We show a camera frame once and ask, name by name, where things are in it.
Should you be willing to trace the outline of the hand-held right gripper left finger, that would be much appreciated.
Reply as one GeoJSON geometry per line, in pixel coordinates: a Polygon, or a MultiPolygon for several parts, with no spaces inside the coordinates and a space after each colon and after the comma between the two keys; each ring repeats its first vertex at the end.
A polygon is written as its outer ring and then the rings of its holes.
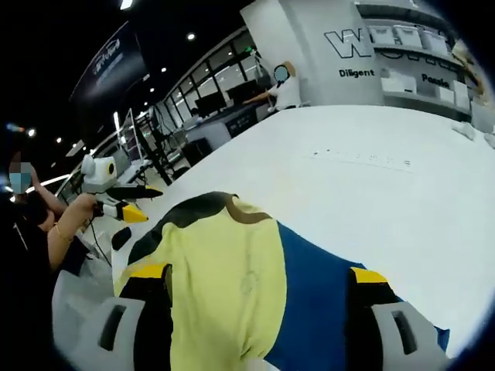
{"type": "Polygon", "coordinates": [[[153,264],[131,273],[119,296],[83,278],[75,304],[84,321],[75,345],[77,370],[170,370],[169,266],[153,264]]]}

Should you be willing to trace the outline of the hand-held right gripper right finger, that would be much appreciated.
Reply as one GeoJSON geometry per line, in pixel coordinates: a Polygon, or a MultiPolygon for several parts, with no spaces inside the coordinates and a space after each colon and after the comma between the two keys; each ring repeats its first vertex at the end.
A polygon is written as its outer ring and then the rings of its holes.
{"type": "Polygon", "coordinates": [[[442,340],[449,333],[401,300],[379,273],[350,268],[346,309],[348,370],[447,368],[442,340]]]}

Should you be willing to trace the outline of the person's left hand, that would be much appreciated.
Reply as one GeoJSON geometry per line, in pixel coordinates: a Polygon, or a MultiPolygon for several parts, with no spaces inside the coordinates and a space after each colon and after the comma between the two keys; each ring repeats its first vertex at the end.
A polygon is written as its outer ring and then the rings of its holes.
{"type": "Polygon", "coordinates": [[[63,212],[56,225],[56,232],[66,240],[72,240],[77,231],[94,216],[98,199],[90,193],[81,193],[63,212]]]}

